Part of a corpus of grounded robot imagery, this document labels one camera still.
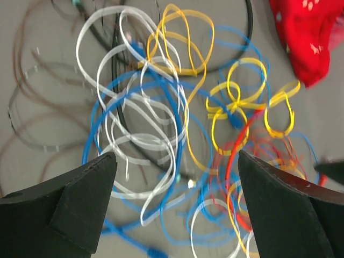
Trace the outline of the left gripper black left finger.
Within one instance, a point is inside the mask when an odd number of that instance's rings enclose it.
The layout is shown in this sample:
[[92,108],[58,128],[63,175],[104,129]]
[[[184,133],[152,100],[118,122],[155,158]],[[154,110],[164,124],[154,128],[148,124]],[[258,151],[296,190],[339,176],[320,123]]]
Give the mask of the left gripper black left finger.
[[116,171],[116,156],[107,152],[1,198],[1,257],[90,257]]

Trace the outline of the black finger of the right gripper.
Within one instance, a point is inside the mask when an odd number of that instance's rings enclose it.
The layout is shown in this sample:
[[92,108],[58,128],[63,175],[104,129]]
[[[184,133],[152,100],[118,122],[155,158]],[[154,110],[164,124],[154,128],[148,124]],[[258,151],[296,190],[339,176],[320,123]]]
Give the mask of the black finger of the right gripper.
[[324,161],[315,165],[315,170],[343,185],[343,161]]

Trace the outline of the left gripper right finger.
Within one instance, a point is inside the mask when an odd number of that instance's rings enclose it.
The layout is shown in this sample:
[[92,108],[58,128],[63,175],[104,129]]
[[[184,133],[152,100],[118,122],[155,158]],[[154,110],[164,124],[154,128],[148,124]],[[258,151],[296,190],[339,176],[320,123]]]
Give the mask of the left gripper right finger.
[[343,193],[244,150],[238,169],[260,257],[343,257]]

